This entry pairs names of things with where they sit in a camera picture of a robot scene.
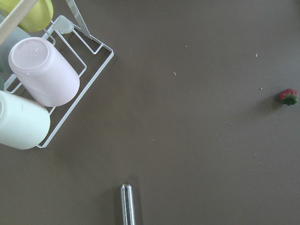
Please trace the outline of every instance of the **gray cup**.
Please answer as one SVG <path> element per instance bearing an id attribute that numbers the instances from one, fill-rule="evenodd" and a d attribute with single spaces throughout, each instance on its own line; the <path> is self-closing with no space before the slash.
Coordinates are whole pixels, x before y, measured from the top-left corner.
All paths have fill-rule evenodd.
<path id="1" fill-rule="evenodd" d="M 4 79 L 1 75 L 0 75 L 0 90 L 4 90 Z"/>
<path id="2" fill-rule="evenodd" d="M 5 17 L 0 14 L 0 23 L 3 22 Z M 30 38 L 30 35 L 23 31 L 21 28 L 16 27 L 14 31 L 8 36 L 8 38 L 0 45 L 0 75 L 7 79 L 13 71 L 10 69 L 8 64 L 8 55 L 10 50 L 19 41 Z M 0 78 L 0 90 L 1 90 L 2 80 Z"/>

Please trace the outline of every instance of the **wire rack frame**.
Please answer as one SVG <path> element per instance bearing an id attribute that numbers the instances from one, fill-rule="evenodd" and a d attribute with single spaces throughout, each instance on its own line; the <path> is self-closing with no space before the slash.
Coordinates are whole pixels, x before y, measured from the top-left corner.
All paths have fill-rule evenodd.
<path id="1" fill-rule="evenodd" d="M 72 103 L 72 105 L 68 108 L 68 110 L 66 111 L 66 113 L 62 116 L 62 118 L 60 119 L 60 121 L 58 122 L 58 124 L 55 126 L 55 128 L 53 129 L 53 131 L 49 134 L 49 136 L 44 139 L 42 142 L 44 142 L 43 144 L 38 144 L 37 147 L 39 148 L 46 148 L 47 145 L 50 143 L 50 141 L 53 139 L 53 137 L 55 136 L 55 134 L 58 132 L 59 128 L 62 126 L 62 124 L 66 121 L 66 119 L 68 118 L 68 116 L 70 115 L 70 113 L 73 111 L 73 109 L 76 107 L 76 105 L 78 104 L 78 102 L 81 100 L 81 98 L 84 96 L 84 94 L 87 92 L 87 90 L 90 88 L 90 86 L 94 83 L 94 81 L 96 80 L 96 78 L 99 76 L 99 74 L 102 72 L 102 70 L 106 67 L 106 65 L 108 64 L 108 62 L 112 59 L 112 57 L 114 56 L 113 50 L 108 47 L 107 45 L 105 45 L 103 42 L 101 42 L 100 40 L 98 40 L 97 38 L 95 38 L 94 36 L 92 36 L 89 31 L 87 30 L 87 27 L 79 13 L 79 10 L 76 6 L 76 4 L 74 3 L 73 0 L 66 0 L 66 2 L 68 3 L 72 13 L 74 14 L 77 22 L 79 23 L 79 26 L 74 25 L 74 30 L 72 31 L 82 42 L 83 46 L 86 47 L 92 54 L 96 55 L 100 49 L 105 48 L 106 50 L 108 50 L 110 52 L 110 54 L 108 55 L 108 57 L 106 58 L 106 60 L 99 66 L 99 69 L 96 71 L 96 73 L 92 76 L 92 78 L 88 81 L 88 83 L 84 86 L 83 90 L 78 94 L 78 96 L 76 97 L 76 99 L 74 100 L 74 102 Z M 86 71 L 87 69 L 87 65 L 84 63 L 84 61 L 80 58 L 80 56 L 76 53 L 76 51 L 71 47 L 71 45 L 68 43 L 68 41 L 62 36 L 62 34 L 55 30 L 53 28 L 53 25 L 55 24 L 55 22 L 58 20 L 58 18 L 52 22 L 52 25 L 49 27 L 48 30 L 45 30 L 45 34 L 42 36 L 43 39 L 47 40 L 48 38 L 51 38 L 53 40 L 53 45 L 55 45 L 56 41 L 55 39 L 52 37 L 52 33 L 55 32 L 58 37 L 66 44 L 66 46 L 70 49 L 70 51 L 75 55 L 75 57 L 82 63 L 82 65 L 84 66 L 83 70 L 79 73 L 79 78 L 83 75 L 83 73 Z M 77 33 L 77 31 L 80 31 L 81 33 L 83 33 L 85 36 L 87 36 L 89 39 L 95 41 L 96 43 L 99 44 L 99 47 L 94 51 L 92 50 L 92 48 L 84 41 L 84 39 Z M 21 83 L 18 83 L 18 85 L 12 90 L 12 91 L 8 91 L 7 89 L 12 85 L 12 83 L 15 81 L 16 76 L 14 74 L 12 74 L 8 80 L 5 82 L 5 86 L 4 86 L 4 91 L 8 92 L 8 93 L 15 93 L 21 86 Z M 55 111 L 56 107 L 52 107 L 49 109 L 49 115 L 51 115 L 54 111 Z"/>

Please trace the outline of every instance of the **dish rack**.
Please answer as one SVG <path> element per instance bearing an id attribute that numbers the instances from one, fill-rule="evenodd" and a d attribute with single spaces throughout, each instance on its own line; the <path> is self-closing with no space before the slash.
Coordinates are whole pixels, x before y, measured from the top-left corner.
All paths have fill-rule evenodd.
<path id="1" fill-rule="evenodd" d="M 61 119 L 59 120 L 58 124 L 54 127 L 54 129 L 48 134 L 48 136 L 40 143 L 37 145 L 37 147 L 39 148 L 45 148 L 47 147 L 47 145 L 50 143 L 50 141 L 53 139 L 53 137 L 55 136 L 55 134 L 58 132 L 58 130 L 60 129 L 60 127 L 62 126 L 62 124 L 66 121 L 66 119 L 68 118 L 68 116 L 70 115 L 70 113 L 73 111 L 73 109 L 76 107 L 76 105 L 79 103 L 79 101 L 81 100 L 81 98 L 84 96 L 84 94 L 87 92 L 87 90 L 90 88 L 90 86 L 94 83 L 94 81 L 97 79 L 97 77 L 99 76 L 99 74 L 102 72 L 102 70 L 106 67 L 106 65 L 108 64 L 108 62 L 112 59 L 112 57 L 114 56 L 113 50 L 108 47 L 106 44 L 104 44 L 103 42 L 101 42 L 100 40 L 98 40 L 97 38 L 95 38 L 94 36 L 92 36 L 80 14 L 80 11 L 77 7 L 77 5 L 75 4 L 74 0 L 66 0 L 72 14 L 74 15 L 78 26 L 74 24 L 74 30 L 72 31 L 76 37 L 80 40 L 80 42 L 82 43 L 83 47 L 87 48 L 93 55 L 96 55 L 102 48 L 105 48 L 108 52 L 109 55 L 106 57 L 106 59 L 104 60 L 104 62 L 99 65 L 98 70 L 95 72 L 95 74 L 91 77 L 91 79 L 89 79 L 89 81 L 87 82 L 87 84 L 83 87 L 82 91 L 79 92 L 79 94 L 77 94 L 77 96 L 74 98 L 73 103 L 71 104 L 71 106 L 68 108 L 68 110 L 64 113 L 64 115 L 61 117 Z M 56 39 L 52 36 L 53 33 L 57 34 L 57 38 L 60 38 L 64 44 L 69 48 L 69 50 L 75 55 L 75 57 L 82 63 L 83 65 L 83 70 L 79 73 L 79 78 L 83 75 L 83 73 L 86 71 L 87 69 L 87 65 L 86 63 L 84 63 L 84 61 L 80 58 L 80 56 L 76 53 L 76 51 L 73 49 L 73 47 L 69 44 L 69 42 L 63 37 L 63 35 L 58 31 L 55 30 L 53 25 L 57 22 L 58 18 L 55 21 L 51 21 L 51 26 L 45 30 L 45 34 L 42 36 L 43 39 L 47 40 L 49 38 L 51 38 L 53 40 L 53 45 L 55 45 L 56 43 Z M 99 47 L 94 51 L 92 50 L 91 46 L 80 36 L 80 34 L 77 32 L 81 32 L 83 35 L 85 35 L 86 37 L 88 37 L 89 39 L 91 39 L 92 41 L 96 42 L 97 44 L 99 44 Z M 17 80 L 16 76 L 14 74 L 12 74 L 5 82 L 5 86 L 4 86 L 4 91 L 8 92 L 8 93 L 15 93 L 21 86 L 22 84 L 19 82 L 15 87 L 12 87 L 13 84 L 15 85 L 15 81 Z M 55 113 L 55 109 L 57 107 L 52 107 L 48 109 L 49 115 L 54 115 Z"/>

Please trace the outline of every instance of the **brown table surface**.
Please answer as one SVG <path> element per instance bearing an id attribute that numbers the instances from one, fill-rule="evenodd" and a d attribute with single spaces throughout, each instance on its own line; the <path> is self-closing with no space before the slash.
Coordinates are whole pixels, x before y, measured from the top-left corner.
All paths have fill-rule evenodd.
<path id="1" fill-rule="evenodd" d="M 115 56 L 46 149 L 0 146 L 1 225 L 120 225 L 125 181 L 138 225 L 300 224 L 299 1 L 77 2 Z"/>

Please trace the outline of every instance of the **cup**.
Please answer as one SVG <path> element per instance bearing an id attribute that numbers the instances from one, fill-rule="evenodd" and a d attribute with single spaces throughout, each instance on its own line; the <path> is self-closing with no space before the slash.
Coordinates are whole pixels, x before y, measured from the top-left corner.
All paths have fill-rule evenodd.
<path id="1" fill-rule="evenodd" d="M 8 62 L 26 90 L 44 106 L 63 105 L 78 92 L 76 71 L 49 41 L 40 37 L 16 44 Z"/>
<path id="2" fill-rule="evenodd" d="M 1 75 L 0 75 L 0 90 L 4 90 L 4 79 Z"/>
<path id="3" fill-rule="evenodd" d="M 0 0 L 0 9 L 7 16 L 20 0 Z M 51 0 L 39 0 L 20 22 L 19 27 L 27 32 L 36 32 L 49 25 L 53 17 Z"/>
<path id="4" fill-rule="evenodd" d="M 30 149 L 47 135 L 50 116 L 35 101 L 0 91 L 0 143 Z"/>
<path id="5" fill-rule="evenodd" d="M 0 23 L 3 22 L 4 19 L 5 17 L 0 14 Z M 8 38 L 0 45 L 0 74 L 6 79 L 13 73 L 8 64 L 9 52 L 15 44 L 25 38 L 30 38 L 30 35 L 21 28 L 16 27 Z"/>

